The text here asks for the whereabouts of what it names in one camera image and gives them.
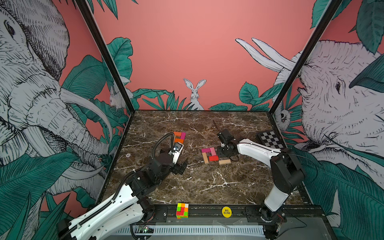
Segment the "red block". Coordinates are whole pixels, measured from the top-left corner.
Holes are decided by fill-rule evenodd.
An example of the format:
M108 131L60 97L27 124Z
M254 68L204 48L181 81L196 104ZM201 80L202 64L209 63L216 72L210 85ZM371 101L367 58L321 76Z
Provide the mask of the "red block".
M209 161L210 162L215 162L215 161L218 161L218 160L219 160L218 156L209 156Z

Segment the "pink block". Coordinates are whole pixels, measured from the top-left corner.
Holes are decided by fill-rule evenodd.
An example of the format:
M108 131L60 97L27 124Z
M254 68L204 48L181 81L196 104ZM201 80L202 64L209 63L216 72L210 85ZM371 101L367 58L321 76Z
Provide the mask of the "pink block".
M211 151L211 155L212 156L216 156L217 155L215 148L210 148L210 151Z

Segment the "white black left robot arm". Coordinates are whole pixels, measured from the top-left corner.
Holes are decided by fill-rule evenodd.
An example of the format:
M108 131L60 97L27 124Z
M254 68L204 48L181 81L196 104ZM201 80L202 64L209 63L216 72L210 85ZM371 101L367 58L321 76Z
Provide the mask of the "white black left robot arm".
M149 163L130 172L116 192L88 213L71 221L58 223L60 240L105 240L116 231L155 216L155 206L148 195L169 174L183 174L188 163L178 163L184 145L175 143L174 133L167 133L152 149Z

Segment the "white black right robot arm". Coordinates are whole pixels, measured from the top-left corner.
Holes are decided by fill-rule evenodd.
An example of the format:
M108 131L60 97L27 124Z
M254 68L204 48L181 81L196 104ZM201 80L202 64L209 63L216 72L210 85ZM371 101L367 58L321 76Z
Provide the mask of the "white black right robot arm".
M245 138L235 138L227 129L217 129L221 145L216 148L220 161L234 160L235 157L248 156L270 169L273 187L259 207L259 216L267 224L280 223L285 220L284 204L305 180L307 174L296 154L288 148L273 149Z

